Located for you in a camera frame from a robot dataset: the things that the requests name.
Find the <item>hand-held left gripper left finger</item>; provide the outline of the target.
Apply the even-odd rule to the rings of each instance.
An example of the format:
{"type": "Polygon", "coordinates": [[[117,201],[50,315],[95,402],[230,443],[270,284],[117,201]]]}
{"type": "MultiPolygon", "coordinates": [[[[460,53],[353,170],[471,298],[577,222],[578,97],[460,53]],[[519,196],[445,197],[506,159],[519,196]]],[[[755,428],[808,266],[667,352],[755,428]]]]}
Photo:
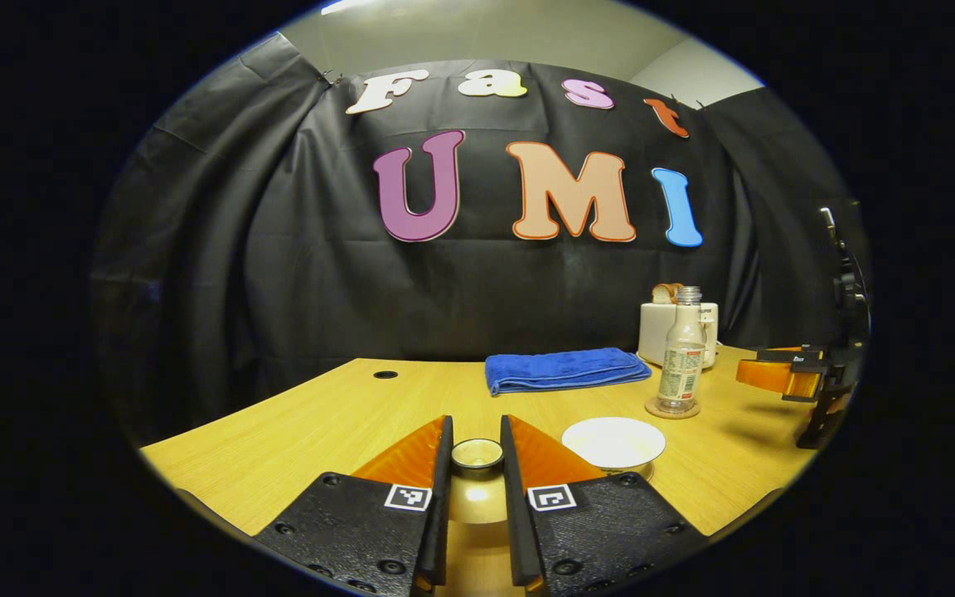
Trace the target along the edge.
{"type": "Polygon", "coordinates": [[[441,415],[355,472],[319,473],[255,543],[353,595],[432,596],[446,583],[452,446],[441,415]]]}

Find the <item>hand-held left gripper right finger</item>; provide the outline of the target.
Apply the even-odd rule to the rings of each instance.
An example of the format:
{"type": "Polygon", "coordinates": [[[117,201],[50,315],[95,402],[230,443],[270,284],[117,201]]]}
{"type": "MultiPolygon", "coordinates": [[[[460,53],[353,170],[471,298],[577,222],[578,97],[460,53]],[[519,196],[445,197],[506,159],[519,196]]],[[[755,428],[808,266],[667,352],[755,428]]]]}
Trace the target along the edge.
{"type": "Polygon", "coordinates": [[[640,473],[604,473],[514,415],[500,445],[511,577],[528,596],[611,596],[706,545],[640,473]]]}

